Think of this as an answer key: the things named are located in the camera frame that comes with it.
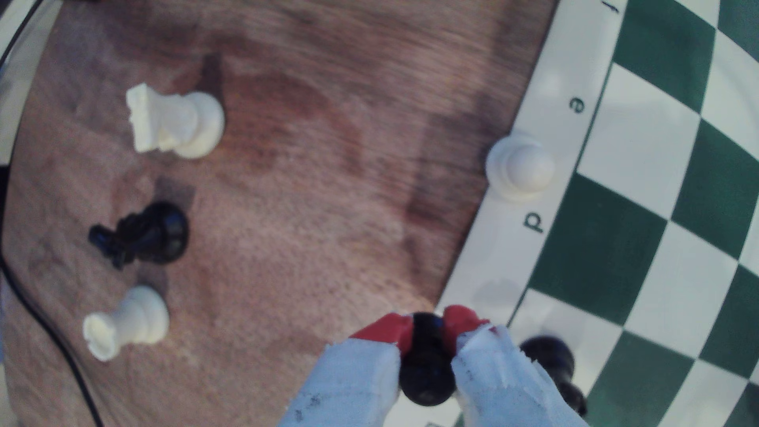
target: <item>green square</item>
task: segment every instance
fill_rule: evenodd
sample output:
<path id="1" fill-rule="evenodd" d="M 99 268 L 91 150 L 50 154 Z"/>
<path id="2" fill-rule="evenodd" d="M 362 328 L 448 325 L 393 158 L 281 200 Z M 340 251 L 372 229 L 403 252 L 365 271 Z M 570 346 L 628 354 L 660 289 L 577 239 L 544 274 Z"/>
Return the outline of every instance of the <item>green square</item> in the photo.
<path id="1" fill-rule="evenodd" d="M 735 259 L 759 195 L 759 162 L 701 120 L 672 219 Z"/>
<path id="2" fill-rule="evenodd" d="M 587 397 L 588 424 L 657 427 L 693 360 L 623 332 Z"/>
<path id="3" fill-rule="evenodd" d="M 759 427 L 759 385 L 748 383 L 725 427 Z"/>
<path id="4" fill-rule="evenodd" d="M 759 61 L 759 2 L 722 0 L 720 31 Z"/>
<path id="5" fill-rule="evenodd" d="M 630 0 L 614 62 L 701 111 L 714 27 L 675 0 Z"/>
<path id="6" fill-rule="evenodd" d="M 759 277 L 739 266 L 699 359 L 744 378 L 751 376 L 759 361 L 757 307 Z"/>
<path id="7" fill-rule="evenodd" d="M 622 325 L 665 226 L 655 213 L 575 174 L 528 286 Z"/>

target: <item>chessboard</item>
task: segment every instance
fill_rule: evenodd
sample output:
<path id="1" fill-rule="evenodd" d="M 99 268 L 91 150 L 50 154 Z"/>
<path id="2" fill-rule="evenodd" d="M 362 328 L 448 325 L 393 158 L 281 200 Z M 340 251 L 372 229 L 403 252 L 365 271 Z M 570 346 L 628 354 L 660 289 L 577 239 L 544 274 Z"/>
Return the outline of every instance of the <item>chessboard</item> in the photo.
<path id="1" fill-rule="evenodd" d="M 738 0 L 556 12 L 515 130 L 555 151 L 557 178 L 525 205 L 488 191 L 439 307 L 470 305 L 516 343 L 563 339 L 591 426 L 759 425 L 758 20 Z M 605 62 L 594 31 L 614 33 Z M 588 65 L 605 78 L 597 101 L 572 97 L 578 140 L 561 92 Z M 521 120 L 548 92 L 542 127 Z"/>

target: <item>chess piece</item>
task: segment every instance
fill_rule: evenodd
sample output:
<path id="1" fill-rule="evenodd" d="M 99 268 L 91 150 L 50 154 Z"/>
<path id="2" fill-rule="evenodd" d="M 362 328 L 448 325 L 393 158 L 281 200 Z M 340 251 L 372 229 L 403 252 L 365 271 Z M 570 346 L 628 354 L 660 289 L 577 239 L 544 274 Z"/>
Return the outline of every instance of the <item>chess piece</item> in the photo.
<path id="1" fill-rule="evenodd" d="M 138 153 L 158 148 L 196 159 L 222 139 L 224 109 L 208 93 L 161 95 L 142 83 L 127 91 L 127 105 Z"/>
<path id="2" fill-rule="evenodd" d="M 555 168 L 553 158 L 540 143 L 516 132 L 496 142 L 485 162 L 490 186 L 514 202 L 538 196 L 551 183 Z"/>
<path id="3" fill-rule="evenodd" d="M 411 351 L 401 361 L 398 383 L 408 399 L 436 406 L 456 390 L 452 357 L 442 342 L 442 319 L 432 313 L 414 313 Z"/>
<path id="4" fill-rule="evenodd" d="M 89 240 L 120 270 L 135 258 L 157 264 L 175 261 L 184 254 L 188 236 L 189 225 L 182 211 L 158 202 L 119 220 L 115 231 L 93 226 Z"/>
<path id="5" fill-rule="evenodd" d="M 128 343 L 154 344 L 168 333 L 168 309 L 153 288 L 136 286 L 129 290 L 118 309 L 110 314 L 97 312 L 84 318 L 84 339 L 100 362 L 107 362 Z"/>
<path id="6" fill-rule="evenodd" d="M 569 347 L 558 338 L 535 337 L 523 342 L 519 348 L 527 357 L 543 366 L 569 407 L 579 416 L 585 416 L 587 401 L 582 391 L 572 383 L 575 357 Z"/>

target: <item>black chess piece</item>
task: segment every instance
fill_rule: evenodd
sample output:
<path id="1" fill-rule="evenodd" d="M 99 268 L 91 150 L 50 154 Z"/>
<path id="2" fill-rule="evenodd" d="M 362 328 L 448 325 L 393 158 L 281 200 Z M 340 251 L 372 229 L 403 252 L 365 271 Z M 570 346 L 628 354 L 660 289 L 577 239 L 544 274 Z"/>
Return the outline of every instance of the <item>black chess piece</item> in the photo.
<path id="1" fill-rule="evenodd" d="M 414 313 L 411 350 L 401 361 L 398 383 L 408 399 L 421 406 L 436 406 L 456 390 L 452 356 L 442 343 L 442 319 L 433 313 Z"/>
<path id="2" fill-rule="evenodd" d="M 522 343 L 519 348 L 548 372 L 564 401 L 580 416 L 587 413 L 587 401 L 572 383 L 575 374 L 575 357 L 569 347 L 555 337 L 535 337 Z"/>
<path id="3" fill-rule="evenodd" d="M 187 217 L 178 207 L 156 202 L 119 220 L 115 231 L 93 226 L 89 240 L 120 270 L 135 258 L 157 264 L 175 261 L 187 248 L 189 232 Z"/>

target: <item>wood grain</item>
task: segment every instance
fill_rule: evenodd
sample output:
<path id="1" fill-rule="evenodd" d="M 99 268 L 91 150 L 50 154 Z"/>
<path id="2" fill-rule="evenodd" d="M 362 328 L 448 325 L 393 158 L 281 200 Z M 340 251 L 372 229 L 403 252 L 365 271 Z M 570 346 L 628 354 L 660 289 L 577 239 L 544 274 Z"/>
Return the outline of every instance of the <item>wood grain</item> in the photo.
<path id="1" fill-rule="evenodd" d="M 430 310 L 554 6 L 66 3 L 20 125 L 2 244 L 106 423 L 275 425 L 327 343 Z M 136 154 L 124 94 L 143 81 L 218 96 L 219 147 L 197 161 Z M 190 217 L 187 254 L 112 269 L 87 230 L 157 199 Z M 168 337 L 97 362 L 83 317 L 137 283 L 165 296 Z M 28 425 L 90 425 L 51 343 L 4 297 L 15 410 Z"/>

